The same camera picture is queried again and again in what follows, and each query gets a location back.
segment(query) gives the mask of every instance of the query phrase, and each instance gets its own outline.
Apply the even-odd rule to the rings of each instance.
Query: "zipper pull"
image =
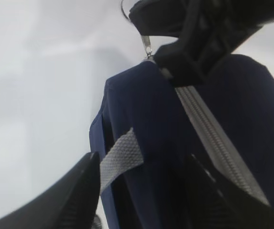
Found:
[[[151,47],[151,41],[149,36],[141,36],[143,46],[145,48],[146,54],[147,54],[147,59],[151,59],[152,56],[152,47]]]

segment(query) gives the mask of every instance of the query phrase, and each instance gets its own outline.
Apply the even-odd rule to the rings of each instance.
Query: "white surface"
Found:
[[[274,24],[237,52],[274,74]],[[0,217],[89,152],[105,80],[144,56],[117,0],[0,0]]]

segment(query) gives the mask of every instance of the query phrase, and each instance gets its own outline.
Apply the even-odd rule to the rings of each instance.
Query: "zipper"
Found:
[[[237,187],[269,205],[253,174],[196,89],[189,86],[176,91],[215,168]]]

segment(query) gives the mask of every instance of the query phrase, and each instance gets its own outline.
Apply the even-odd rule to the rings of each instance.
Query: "white wall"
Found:
[[[274,25],[237,52],[274,74]],[[144,56],[117,0],[0,0],[0,217],[90,151],[105,80]]]

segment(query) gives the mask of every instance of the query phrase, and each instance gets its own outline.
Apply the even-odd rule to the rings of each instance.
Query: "gray webbing strap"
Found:
[[[133,128],[122,135],[100,164],[102,193],[118,176],[143,164],[143,157]]]

